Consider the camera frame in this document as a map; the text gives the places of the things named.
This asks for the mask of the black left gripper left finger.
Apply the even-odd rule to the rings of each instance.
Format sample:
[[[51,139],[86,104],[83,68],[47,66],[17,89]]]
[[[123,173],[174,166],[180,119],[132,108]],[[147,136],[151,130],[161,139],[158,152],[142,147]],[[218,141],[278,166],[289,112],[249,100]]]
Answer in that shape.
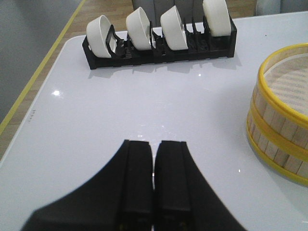
[[[125,140],[90,180],[34,211],[24,231],[150,231],[153,158],[146,141]]]

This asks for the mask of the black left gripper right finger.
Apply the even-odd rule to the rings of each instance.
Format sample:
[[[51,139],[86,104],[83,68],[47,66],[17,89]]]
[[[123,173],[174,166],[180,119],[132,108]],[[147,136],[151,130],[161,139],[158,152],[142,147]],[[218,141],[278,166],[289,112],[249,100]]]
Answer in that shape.
[[[162,141],[155,168],[156,231],[243,231],[182,141]]]

